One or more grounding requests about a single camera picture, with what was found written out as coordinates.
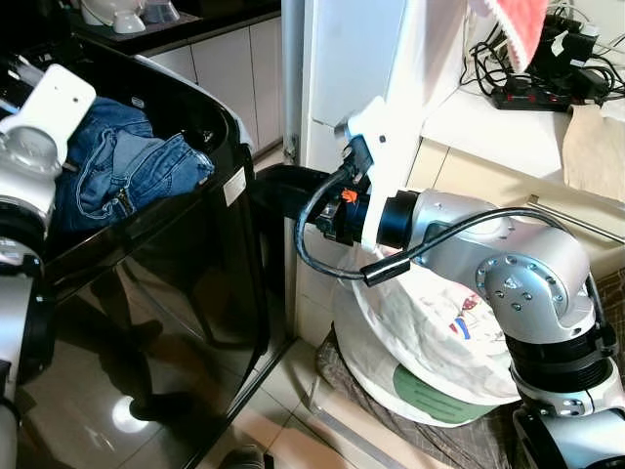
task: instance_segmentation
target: orange clip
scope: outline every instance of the orange clip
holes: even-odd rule
[[[350,191],[349,189],[343,189],[343,192],[341,192],[341,197],[347,203],[355,203],[358,199],[358,192]]]

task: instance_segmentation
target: blue jeans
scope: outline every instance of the blue jeans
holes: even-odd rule
[[[69,140],[80,169],[57,178],[55,229],[93,230],[119,222],[157,198],[191,192],[215,166],[181,134],[155,138],[146,115],[96,98]]]

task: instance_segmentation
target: black laundry basket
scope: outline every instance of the black laundry basket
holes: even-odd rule
[[[155,452],[163,467],[191,467],[219,438],[269,340],[250,200],[225,194],[233,179],[253,178],[250,151],[216,101],[134,59],[74,39],[34,51],[99,96],[140,107],[155,136],[183,131],[216,170],[193,193],[115,226],[50,233],[56,352],[20,388],[23,429],[75,469],[138,467]]]

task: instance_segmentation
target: metal pipe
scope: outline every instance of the metal pipe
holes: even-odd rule
[[[603,228],[597,227],[583,220],[575,218],[571,215],[563,213],[560,210],[556,210],[555,208],[551,208],[551,207],[548,207],[547,205],[543,205],[542,203],[538,202],[538,195],[532,194],[527,200],[527,205],[529,205],[530,207],[542,210],[543,212],[546,212],[549,215],[552,215],[554,217],[562,218],[563,220],[566,220],[569,223],[572,223],[573,225],[577,225],[578,227],[588,230],[589,232],[607,237],[613,241],[620,242],[621,244],[625,244],[625,236],[614,234],[612,232],[604,230]]]

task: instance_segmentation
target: jeans zipper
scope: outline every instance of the jeans zipper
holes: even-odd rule
[[[121,188],[121,190],[117,193],[117,199],[126,210],[126,215],[130,215],[131,213],[133,213],[133,207],[130,204],[130,200],[128,200],[128,194],[126,193],[125,188]]]

